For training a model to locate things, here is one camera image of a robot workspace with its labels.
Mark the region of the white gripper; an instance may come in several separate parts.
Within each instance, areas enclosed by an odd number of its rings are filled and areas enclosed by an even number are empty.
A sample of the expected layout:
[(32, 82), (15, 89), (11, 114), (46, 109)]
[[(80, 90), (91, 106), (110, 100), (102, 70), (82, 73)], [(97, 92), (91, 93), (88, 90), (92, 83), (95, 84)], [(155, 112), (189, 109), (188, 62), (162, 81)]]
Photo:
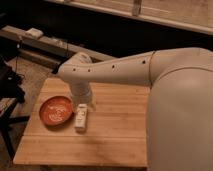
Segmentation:
[(92, 99), (91, 87), (86, 82), (70, 85), (71, 99), (75, 104), (90, 103)]

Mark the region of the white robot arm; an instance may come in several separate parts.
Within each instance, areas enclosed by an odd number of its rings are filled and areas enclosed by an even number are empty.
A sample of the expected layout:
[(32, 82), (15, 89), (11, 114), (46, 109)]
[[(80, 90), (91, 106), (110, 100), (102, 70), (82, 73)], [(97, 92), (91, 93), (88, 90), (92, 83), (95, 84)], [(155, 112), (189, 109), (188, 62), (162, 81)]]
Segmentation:
[(91, 99), (92, 82), (148, 86), (148, 170), (213, 171), (213, 51), (178, 48), (99, 63), (79, 52), (58, 75), (77, 102)]

